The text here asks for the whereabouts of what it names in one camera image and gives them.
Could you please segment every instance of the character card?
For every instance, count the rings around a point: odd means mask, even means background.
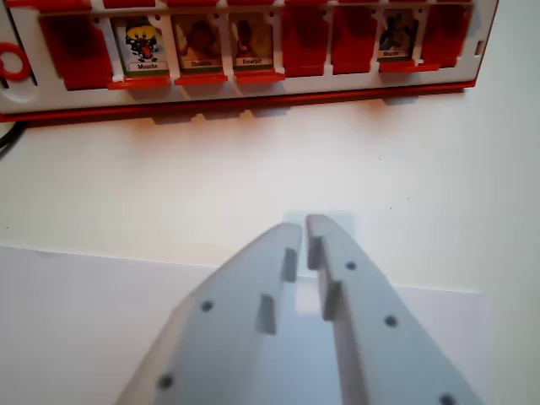
[[[200,15],[176,15],[173,18],[183,73],[221,72],[221,45],[217,27]]]
[[[261,13],[231,14],[235,70],[273,68],[272,26]]]
[[[163,38],[146,16],[111,19],[126,76],[168,74]]]
[[[413,10],[386,10],[379,43],[379,61],[407,61],[413,57],[418,21]]]

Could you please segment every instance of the red flip-down tile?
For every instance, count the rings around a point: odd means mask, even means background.
[[[66,11],[89,11],[90,0],[6,0],[9,8],[33,8],[42,13],[61,13]]]
[[[235,72],[235,79],[240,84],[275,83],[285,80],[285,75],[275,69],[245,70]]]
[[[369,72],[376,35],[377,21],[371,8],[336,7],[332,33],[334,74]]]
[[[422,58],[426,64],[453,68],[461,55],[471,20],[471,8],[459,4],[436,4],[429,11]]]
[[[155,0],[103,0],[105,8],[154,7]]]
[[[283,11],[285,76],[321,76],[327,59],[328,22],[317,7],[286,7]]]
[[[111,81],[111,60],[101,30],[85,15],[40,19],[52,61],[66,89],[106,89]]]

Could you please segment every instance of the screw hole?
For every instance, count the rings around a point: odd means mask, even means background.
[[[456,399],[450,394],[443,394],[439,398],[440,405],[456,405]]]
[[[173,382],[175,382],[175,379],[172,378],[171,374],[163,374],[158,379],[158,388],[163,391],[168,390],[170,386],[172,386]]]
[[[208,311],[212,310],[212,308],[213,308],[213,302],[212,301],[204,301],[201,304],[201,310],[203,312],[208,312]]]
[[[385,318],[385,323],[389,326],[389,327],[396,327],[397,326],[397,318],[394,316],[394,315],[389,315]]]

